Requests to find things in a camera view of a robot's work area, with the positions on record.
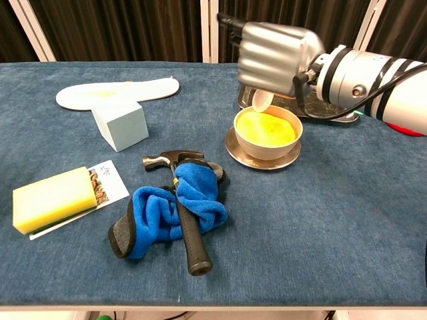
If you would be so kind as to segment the light blue foam cube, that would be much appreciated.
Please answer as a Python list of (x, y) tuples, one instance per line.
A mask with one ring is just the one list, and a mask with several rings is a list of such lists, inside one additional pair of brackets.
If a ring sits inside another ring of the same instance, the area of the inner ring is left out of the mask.
[(91, 112), (101, 136), (116, 152), (149, 137), (143, 108), (136, 101), (113, 101)]

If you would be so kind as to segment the rectangular metal tray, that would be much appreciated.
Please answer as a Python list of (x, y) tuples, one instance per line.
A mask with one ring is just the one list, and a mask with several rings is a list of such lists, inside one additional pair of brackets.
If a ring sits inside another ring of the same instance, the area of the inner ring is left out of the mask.
[[(245, 85), (240, 85), (238, 90), (238, 95), (236, 98), (236, 101), (234, 105), (236, 107), (239, 107), (240, 109), (245, 109), (246, 107), (251, 107), (253, 102), (253, 96), (255, 93), (255, 89), (252, 87), (248, 87)], [(327, 115), (333, 115), (334, 113), (342, 112), (343, 109), (341, 107), (332, 105), (330, 103), (325, 103), (321, 100), (319, 100), (316, 96), (316, 92), (312, 91), (308, 96), (304, 99), (305, 107), (307, 108), (307, 111), (309, 113), (312, 113), (314, 115), (321, 116), (323, 112), (325, 112)], [(296, 100), (289, 97), (280, 97), (275, 95), (271, 105), (276, 107), (281, 107), (282, 109), (286, 109), (290, 112), (292, 112), (297, 117), (305, 117), (308, 118), (307, 115), (305, 115), (300, 108), (297, 106)], [(360, 116), (359, 114), (353, 112), (350, 114), (347, 114), (343, 117), (333, 119), (332, 121), (338, 122), (338, 123), (352, 123), (357, 120), (359, 120)]]

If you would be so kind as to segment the red round disc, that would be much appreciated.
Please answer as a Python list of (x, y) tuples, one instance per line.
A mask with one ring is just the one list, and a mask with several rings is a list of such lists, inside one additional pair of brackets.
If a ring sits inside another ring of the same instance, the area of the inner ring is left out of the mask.
[(395, 125), (395, 124), (392, 124), (392, 123), (387, 123), (387, 125), (391, 129), (393, 129), (393, 130), (395, 130), (395, 131), (397, 131), (397, 132), (399, 132), (401, 134), (407, 135), (407, 136), (411, 136), (411, 137), (425, 137), (425, 135), (422, 134), (422, 133), (419, 133), (419, 132), (416, 132), (416, 131), (413, 131), (411, 129), (407, 129), (407, 128), (404, 128), (404, 127), (401, 127), (399, 125)]

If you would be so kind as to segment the round metal saucer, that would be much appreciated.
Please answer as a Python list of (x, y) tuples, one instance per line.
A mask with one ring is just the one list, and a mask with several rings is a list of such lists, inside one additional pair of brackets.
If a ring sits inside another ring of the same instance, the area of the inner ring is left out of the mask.
[(225, 142), (226, 149), (234, 160), (242, 165), (245, 165), (246, 167), (259, 170), (276, 170), (287, 167), (297, 160), (302, 149), (301, 143), (298, 141), (296, 146), (293, 147), (293, 149), (283, 157), (274, 160), (256, 159), (244, 152), (238, 143), (233, 127), (231, 127), (228, 131)]

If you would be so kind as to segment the blue and black glove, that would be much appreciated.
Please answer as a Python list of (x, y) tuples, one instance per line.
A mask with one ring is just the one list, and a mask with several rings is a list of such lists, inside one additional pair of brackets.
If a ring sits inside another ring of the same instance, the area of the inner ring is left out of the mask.
[(116, 257), (141, 259), (153, 243), (181, 239), (177, 201), (197, 216), (202, 233), (228, 220), (225, 206), (218, 201), (219, 184), (226, 178), (221, 165), (187, 159), (176, 167), (175, 175), (177, 191), (168, 186), (134, 191), (126, 214), (108, 232)]

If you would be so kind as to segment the white picture card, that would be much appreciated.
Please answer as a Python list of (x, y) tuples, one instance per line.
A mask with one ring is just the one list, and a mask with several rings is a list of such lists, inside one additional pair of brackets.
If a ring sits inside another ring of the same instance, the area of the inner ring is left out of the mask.
[(111, 203), (129, 196), (125, 184), (123, 183), (112, 160), (104, 161), (88, 169), (91, 180), (94, 182), (94, 193), (97, 199), (97, 206), (78, 214), (67, 217), (66, 219), (55, 222), (47, 227), (41, 228), (34, 233), (29, 234), (29, 239), (34, 240), (53, 230), (56, 230), (74, 220), (84, 217), (98, 209), (101, 209)]

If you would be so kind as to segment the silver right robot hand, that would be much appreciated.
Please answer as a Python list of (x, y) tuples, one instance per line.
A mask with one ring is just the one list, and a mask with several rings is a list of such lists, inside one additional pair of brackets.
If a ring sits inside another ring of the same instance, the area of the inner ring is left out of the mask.
[(293, 97), (293, 78), (325, 53), (321, 39), (302, 27), (242, 21), (225, 13), (217, 20), (238, 45), (238, 81), (245, 86)]

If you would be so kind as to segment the white plastic spoon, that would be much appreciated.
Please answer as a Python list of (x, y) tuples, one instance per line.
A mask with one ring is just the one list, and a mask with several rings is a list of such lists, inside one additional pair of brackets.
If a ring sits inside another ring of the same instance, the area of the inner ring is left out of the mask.
[(252, 107), (255, 112), (264, 112), (272, 103), (274, 94), (262, 89), (254, 91)]

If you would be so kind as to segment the dark blue table cloth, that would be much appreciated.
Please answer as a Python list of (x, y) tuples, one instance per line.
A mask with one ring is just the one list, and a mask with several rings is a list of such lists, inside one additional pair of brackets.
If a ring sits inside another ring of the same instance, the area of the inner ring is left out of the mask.
[[(427, 137), (369, 117), (350, 125), (304, 122), (298, 160), (259, 171), (224, 143), (238, 93), (234, 64), (166, 62), (0, 63), (0, 306), (427, 307)], [(148, 101), (149, 138), (115, 152), (90, 112), (58, 106), (68, 86), (173, 77), (173, 97)], [(213, 261), (187, 272), (182, 241), (143, 259), (118, 259), (107, 232), (122, 199), (36, 240), (12, 225), (14, 189), (111, 160), (125, 186), (171, 183), (141, 158), (201, 151), (227, 173), (228, 221), (204, 236)]]

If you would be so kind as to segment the white slipper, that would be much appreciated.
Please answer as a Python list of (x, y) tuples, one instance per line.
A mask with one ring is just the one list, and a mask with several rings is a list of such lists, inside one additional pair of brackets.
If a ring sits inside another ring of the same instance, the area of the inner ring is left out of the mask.
[(174, 95), (179, 82), (173, 77), (149, 81), (85, 83), (66, 87), (56, 94), (56, 102), (63, 108), (90, 111), (106, 101), (150, 101)]

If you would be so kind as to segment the black pleated curtain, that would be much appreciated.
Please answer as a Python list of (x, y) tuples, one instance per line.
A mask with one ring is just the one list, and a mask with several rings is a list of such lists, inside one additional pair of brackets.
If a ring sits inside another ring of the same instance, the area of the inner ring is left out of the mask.
[(427, 62), (427, 0), (387, 0), (366, 50)]
[(37, 55), (8, 0), (0, 0), (0, 63), (34, 62)]
[(370, 0), (219, 0), (219, 12), (244, 21), (304, 27), (316, 33), (325, 50), (352, 47)]
[(58, 61), (202, 61), (199, 0), (29, 0)]

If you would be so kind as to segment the yellow green sponge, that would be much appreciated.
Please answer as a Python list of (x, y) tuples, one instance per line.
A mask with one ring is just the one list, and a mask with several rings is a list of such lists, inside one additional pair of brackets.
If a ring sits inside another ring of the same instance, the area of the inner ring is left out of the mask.
[(86, 167), (13, 190), (13, 226), (22, 234), (97, 206)]

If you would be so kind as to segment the white screen frame post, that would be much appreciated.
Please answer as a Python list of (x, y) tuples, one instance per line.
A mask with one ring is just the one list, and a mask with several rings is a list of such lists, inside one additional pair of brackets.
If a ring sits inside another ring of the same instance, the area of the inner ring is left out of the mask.
[(365, 12), (364, 19), (360, 26), (357, 38), (353, 48), (359, 51), (367, 50), (372, 35), (379, 22), (381, 14), (388, 0), (370, 0), (369, 6)]
[(56, 62), (55, 55), (29, 0), (8, 0), (41, 62)]
[(201, 47), (204, 63), (219, 63), (219, 0), (200, 0)]

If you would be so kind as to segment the metal bowl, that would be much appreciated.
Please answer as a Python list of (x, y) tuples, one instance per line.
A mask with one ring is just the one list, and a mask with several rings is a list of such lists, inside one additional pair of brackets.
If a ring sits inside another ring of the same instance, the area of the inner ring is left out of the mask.
[(239, 113), (235, 116), (234, 123), (233, 123), (233, 128), (235, 130), (238, 143), (242, 147), (244, 152), (246, 152), (248, 155), (251, 155), (256, 159), (261, 159), (261, 160), (278, 159), (280, 157), (283, 157), (284, 155), (287, 155), (293, 149), (293, 147), (296, 146), (296, 143), (300, 141), (300, 138), (303, 133), (303, 125), (300, 119), (296, 115), (294, 115), (292, 112), (286, 109), (282, 109), (281, 107), (275, 107), (275, 106), (270, 106), (264, 112), (259, 112), (259, 113), (267, 113), (267, 114), (280, 117), (282, 119), (289, 121), (291, 126), (294, 128), (294, 131), (297, 134), (296, 140), (287, 145), (282, 145), (279, 147), (264, 147), (264, 146), (255, 145), (253, 143), (250, 143), (249, 141), (246, 141), (237, 132), (236, 121), (238, 120), (238, 117), (242, 113), (247, 113), (250, 111), (254, 111), (253, 107), (247, 107), (239, 111)]

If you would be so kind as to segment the black handled claw hammer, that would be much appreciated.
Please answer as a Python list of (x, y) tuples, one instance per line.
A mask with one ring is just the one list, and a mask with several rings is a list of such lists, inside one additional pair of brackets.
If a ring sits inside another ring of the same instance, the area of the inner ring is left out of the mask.
[[(177, 191), (179, 184), (175, 175), (177, 164), (181, 160), (193, 158), (203, 159), (204, 154), (192, 150), (165, 151), (159, 155), (142, 157), (142, 163), (146, 171), (151, 171), (156, 167), (169, 167), (173, 175), (173, 187)], [(180, 203), (177, 196), (175, 198), (185, 243), (188, 273), (192, 276), (205, 275), (211, 271), (213, 264), (203, 243), (196, 216)]]

